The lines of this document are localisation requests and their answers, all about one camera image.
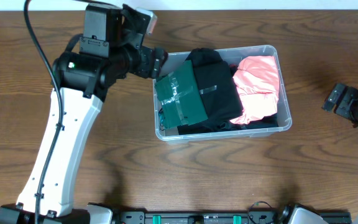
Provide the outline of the pink cloth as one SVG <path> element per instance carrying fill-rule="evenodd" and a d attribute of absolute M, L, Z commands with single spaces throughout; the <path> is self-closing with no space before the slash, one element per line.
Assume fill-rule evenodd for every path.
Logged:
<path fill-rule="evenodd" d="M 249 56 L 233 75 L 243 110 L 233 124 L 249 124 L 277 113 L 280 77 L 273 56 Z"/>

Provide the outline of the dark navy cloth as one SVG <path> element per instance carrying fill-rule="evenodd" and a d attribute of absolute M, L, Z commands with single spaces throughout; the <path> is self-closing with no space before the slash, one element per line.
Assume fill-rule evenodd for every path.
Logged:
<path fill-rule="evenodd" d="M 271 116 L 265 116 L 261 120 L 251 121 L 249 124 L 234 124 L 229 121 L 225 121 L 218 126 L 220 131 L 237 131 L 237 130 L 248 130 L 248 129 L 264 129 L 264 128 L 276 128 L 277 114 Z"/>

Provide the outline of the red navy plaid cloth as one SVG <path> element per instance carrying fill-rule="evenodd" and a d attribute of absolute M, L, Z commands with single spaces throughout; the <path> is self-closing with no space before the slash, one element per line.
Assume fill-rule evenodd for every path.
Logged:
<path fill-rule="evenodd" d="M 232 71 L 232 72 L 236 72 L 236 71 L 237 71 L 238 66 L 237 66 L 237 65 L 235 65 L 235 64 L 230 64 L 230 65 L 229 65 L 229 68 L 231 69 L 231 71 Z"/>

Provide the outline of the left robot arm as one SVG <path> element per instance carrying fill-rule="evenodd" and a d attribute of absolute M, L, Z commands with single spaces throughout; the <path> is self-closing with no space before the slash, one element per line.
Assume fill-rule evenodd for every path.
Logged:
<path fill-rule="evenodd" d="M 46 130 L 31 175 L 16 203 L 0 207 L 0 223 L 114 223 L 99 203 L 74 207 L 76 176 L 93 123 L 109 88 L 128 73 L 155 79 L 168 54 L 143 46 L 157 16 L 146 9 L 91 2 L 82 33 L 54 63 Z"/>

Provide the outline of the dark green cloth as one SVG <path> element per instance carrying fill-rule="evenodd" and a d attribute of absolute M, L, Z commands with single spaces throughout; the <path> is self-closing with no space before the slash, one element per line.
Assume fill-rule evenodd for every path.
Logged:
<path fill-rule="evenodd" d="M 208 115 L 190 60 L 184 61 L 176 70 L 159 78 L 154 87 L 162 107 L 158 116 L 165 129 L 207 120 Z"/>

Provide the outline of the black cloth with tape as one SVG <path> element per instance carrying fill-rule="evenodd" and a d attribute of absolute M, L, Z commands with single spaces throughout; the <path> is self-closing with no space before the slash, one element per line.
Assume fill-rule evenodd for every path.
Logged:
<path fill-rule="evenodd" d="M 242 103 L 225 61 L 193 67 L 208 119 L 227 121 L 242 115 Z"/>

